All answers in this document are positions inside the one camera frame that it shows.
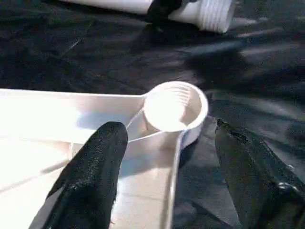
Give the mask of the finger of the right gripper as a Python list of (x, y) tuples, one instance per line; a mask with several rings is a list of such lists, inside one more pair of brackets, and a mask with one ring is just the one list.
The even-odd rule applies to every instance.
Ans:
[(184, 5), (183, 0), (153, 0), (147, 10), (146, 20), (153, 25), (168, 21), (168, 16)]

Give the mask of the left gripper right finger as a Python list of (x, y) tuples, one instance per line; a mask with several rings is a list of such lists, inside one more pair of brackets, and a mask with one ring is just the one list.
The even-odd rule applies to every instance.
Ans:
[(264, 140), (218, 119), (215, 148), (244, 229), (305, 227), (305, 184)]

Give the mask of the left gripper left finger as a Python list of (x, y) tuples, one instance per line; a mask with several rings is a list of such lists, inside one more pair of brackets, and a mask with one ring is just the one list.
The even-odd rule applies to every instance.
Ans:
[(127, 144), (124, 124), (100, 126), (62, 170), (30, 228), (109, 228)]

